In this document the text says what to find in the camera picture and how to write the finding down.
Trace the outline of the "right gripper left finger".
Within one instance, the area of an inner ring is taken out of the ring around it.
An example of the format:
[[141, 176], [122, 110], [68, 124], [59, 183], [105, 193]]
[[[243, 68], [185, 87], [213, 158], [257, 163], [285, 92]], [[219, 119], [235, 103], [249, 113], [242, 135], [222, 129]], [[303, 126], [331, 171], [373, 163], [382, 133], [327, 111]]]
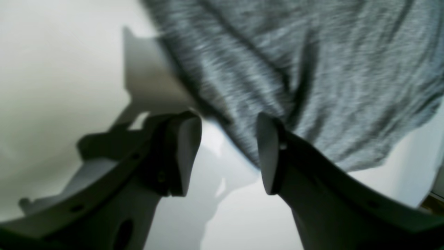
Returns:
[[141, 250], [162, 197], [184, 197], [202, 135], [193, 112], [115, 125], [80, 139], [83, 160], [61, 194], [1, 223], [2, 250]]

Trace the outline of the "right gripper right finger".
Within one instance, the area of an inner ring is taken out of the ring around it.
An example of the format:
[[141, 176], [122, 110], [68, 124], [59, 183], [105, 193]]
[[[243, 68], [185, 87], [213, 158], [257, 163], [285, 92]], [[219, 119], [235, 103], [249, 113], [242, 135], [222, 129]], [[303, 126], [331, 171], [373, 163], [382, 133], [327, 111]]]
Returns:
[[443, 217], [393, 201], [343, 172], [268, 114], [257, 116], [268, 195], [290, 207], [305, 250], [442, 250]]

